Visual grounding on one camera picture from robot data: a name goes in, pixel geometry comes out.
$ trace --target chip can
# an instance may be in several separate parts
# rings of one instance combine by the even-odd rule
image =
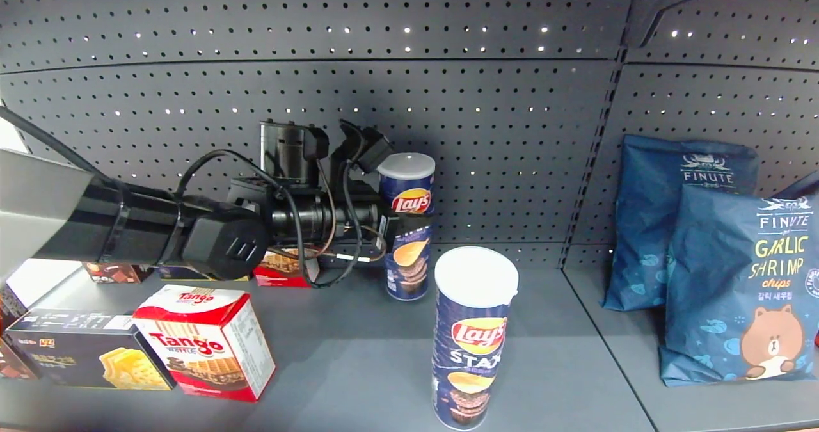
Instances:
[[[500,365],[518,270],[499,252],[460,246],[441,255],[435,283],[435,414],[450,429],[475,429],[486,416]]]
[[[435,160],[422,153],[390,155],[378,166],[379,192],[397,213],[427,215],[434,212],[433,181]],[[386,289],[400,301],[421,298],[428,287],[432,226],[427,225],[395,237],[392,252],[386,255]]]

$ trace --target nutrition label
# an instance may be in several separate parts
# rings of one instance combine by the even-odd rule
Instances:
[[[225,338],[242,365],[251,390],[255,395],[261,395],[275,363],[249,301],[225,327]]]

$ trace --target snack box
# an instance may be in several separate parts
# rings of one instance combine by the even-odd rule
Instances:
[[[286,249],[285,252],[296,254],[296,249]],[[319,261],[310,259],[305,261],[305,271],[311,282],[319,276]],[[290,257],[284,257],[274,252],[266,252],[264,258],[253,270],[258,286],[280,286],[290,288],[310,288],[304,275],[299,271],[299,262]]]
[[[0,378],[35,380],[39,377],[33,362],[12,346],[12,336],[6,332],[6,328],[28,310],[8,284],[0,286]]]
[[[0,378],[35,380],[38,376],[29,368],[30,364],[6,341],[0,341]]]
[[[182,266],[159,266],[156,268],[156,271],[159,273],[159,278],[161,280],[188,280],[188,281],[205,281],[205,282],[218,282],[216,278],[205,277],[205,275],[200,274],[199,272],[194,271],[193,269],[188,269],[187,267]],[[242,278],[238,278],[237,280],[231,280],[234,282],[246,282],[250,280],[249,277],[244,276]]]
[[[134,322],[185,394],[255,402],[275,371],[246,292],[167,284]]]
[[[137,390],[175,385],[128,315],[33,309],[8,335],[59,385]]]
[[[132,266],[131,264],[84,262],[83,266],[91,277],[91,281],[98,284],[138,284],[153,271],[152,267]]]

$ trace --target black cylinder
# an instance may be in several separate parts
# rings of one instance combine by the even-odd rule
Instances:
[[[299,218],[301,219],[301,234],[304,237],[304,242],[320,244],[327,241],[333,227],[333,217],[331,216],[330,202],[327,196],[301,195],[295,196],[295,199],[296,207],[299,210]],[[295,244],[295,216],[292,215],[287,202],[281,201],[279,204],[281,209],[273,210],[270,215],[273,228],[272,241],[278,244]],[[372,228],[378,227],[378,206],[376,204],[365,201],[353,202],[353,207],[361,225],[368,225]],[[343,204],[336,205],[336,219],[339,225],[350,224]],[[354,232],[350,231],[345,236],[342,231],[337,230],[336,239],[342,237],[352,238]]]

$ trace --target blue chip bag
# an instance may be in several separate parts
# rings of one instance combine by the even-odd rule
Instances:
[[[660,348],[667,386],[814,379],[817,202],[682,189]]]
[[[626,135],[615,210],[617,246],[603,306],[637,310],[663,304],[668,241],[682,186],[750,195],[758,169],[757,153],[748,147]]]

